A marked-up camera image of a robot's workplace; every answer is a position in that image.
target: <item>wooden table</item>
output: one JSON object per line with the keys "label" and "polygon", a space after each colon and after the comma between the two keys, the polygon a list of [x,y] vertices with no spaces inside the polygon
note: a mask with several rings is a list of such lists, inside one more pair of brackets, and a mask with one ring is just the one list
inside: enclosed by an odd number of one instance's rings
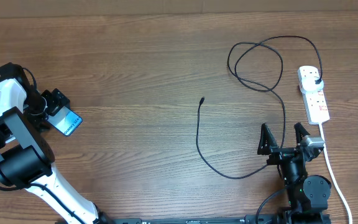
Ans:
{"label": "wooden table", "polygon": [[[260,125],[268,122],[278,143],[282,109],[271,93],[243,87],[226,68],[240,41],[302,35],[318,47],[331,120],[324,124],[337,181],[358,223],[358,12],[280,12],[181,16],[95,16],[0,19],[0,66],[29,68],[40,91],[58,88],[83,124],[66,138],[44,134],[66,179],[112,217],[238,217],[283,187],[276,167],[244,180],[214,173],[195,147],[202,96],[200,148],[221,172],[238,176],[261,167]],[[282,54],[276,92],[287,108],[284,146],[293,128],[309,132],[296,71],[318,65],[302,40],[268,43]],[[238,57],[244,48],[234,52]],[[246,56],[240,74],[267,86],[279,75],[278,57],[266,49]],[[324,156],[308,163],[309,175],[329,178]],[[333,223],[346,211],[332,189]],[[263,212],[287,204],[282,195]],[[60,217],[27,193],[0,192],[0,223],[53,223]]]}

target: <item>wall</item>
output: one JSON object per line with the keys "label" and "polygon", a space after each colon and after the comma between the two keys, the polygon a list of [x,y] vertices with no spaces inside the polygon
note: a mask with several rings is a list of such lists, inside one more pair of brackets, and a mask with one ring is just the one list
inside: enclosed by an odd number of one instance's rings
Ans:
{"label": "wall", "polygon": [[358,0],[0,0],[0,18],[358,10]]}

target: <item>power strip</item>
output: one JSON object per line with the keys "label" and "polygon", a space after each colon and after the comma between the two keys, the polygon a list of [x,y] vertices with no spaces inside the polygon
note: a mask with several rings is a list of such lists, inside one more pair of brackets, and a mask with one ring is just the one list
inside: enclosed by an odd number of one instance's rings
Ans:
{"label": "power strip", "polygon": [[309,124],[324,123],[329,120],[323,86],[314,84],[319,78],[318,69],[313,66],[302,66],[298,69],[299,86],[305,103]]}

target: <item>cable tip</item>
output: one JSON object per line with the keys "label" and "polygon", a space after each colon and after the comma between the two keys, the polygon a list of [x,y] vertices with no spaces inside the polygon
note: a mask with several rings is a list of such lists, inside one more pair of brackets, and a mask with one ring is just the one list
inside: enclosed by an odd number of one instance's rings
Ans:
{"label": "cable tip", "polygon": [[202,99],[200,99],[200,105],[202,105],[204,103],[205,97],[202,97]]}

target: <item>white power strip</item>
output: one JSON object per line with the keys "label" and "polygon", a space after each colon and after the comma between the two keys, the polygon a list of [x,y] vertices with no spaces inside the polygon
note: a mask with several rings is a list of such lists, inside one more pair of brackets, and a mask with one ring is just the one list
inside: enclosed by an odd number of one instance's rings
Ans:
{"label": "white power strip", "polygon": [[298,69],[298,78],[309,124],[328,121],[329,113],[323,92],[324,84],[313,88],[313,85],[316,85],[314,81],[319,78],[318,69],[313,66],[302,66]]}
{"label": "white power strip", "polygon": [[[326,98],[323,92],[324,82],[321,81],[321,83],[316,84],[315,80],[319,78],[319,73],[318,69],[313,66],[300,67],[298,69],[298,78],[299,87],[303,96],[303,101],[305,102],[306,115],[308,117],[309,124],[318,124],[320,135],[325,141],[323,133],[323,123],[329,120],[329,113]],[[329,163],[327,147],[325,144],[324,157],[326,159],[328,171],[335,186],[335,189],[346,207],[347,216],[349,217],[349,224],[353,224],[351,209],[347,204],[347,201],[336,182],[334,172]]]}

